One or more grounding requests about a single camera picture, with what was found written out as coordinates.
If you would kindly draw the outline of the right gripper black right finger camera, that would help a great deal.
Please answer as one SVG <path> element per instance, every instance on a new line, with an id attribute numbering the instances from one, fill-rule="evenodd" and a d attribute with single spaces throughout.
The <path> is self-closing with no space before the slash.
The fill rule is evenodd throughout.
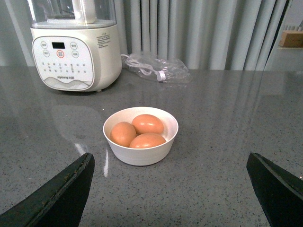
<path id="1" fill-rule="evenodd" d="M 246 168 L 270 226 L 301 227 L 303 181 L 258 153 L 250 153 Z"/>

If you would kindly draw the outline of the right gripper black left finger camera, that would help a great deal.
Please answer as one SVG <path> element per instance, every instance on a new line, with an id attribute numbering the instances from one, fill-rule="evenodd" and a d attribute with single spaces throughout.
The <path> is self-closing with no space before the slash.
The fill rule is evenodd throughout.
<path id="1" fill-rule="evenodd" d="M 89 196 L 95 159 L 85 153 L 0 216 L 2 227 L 77 227 Z"/>

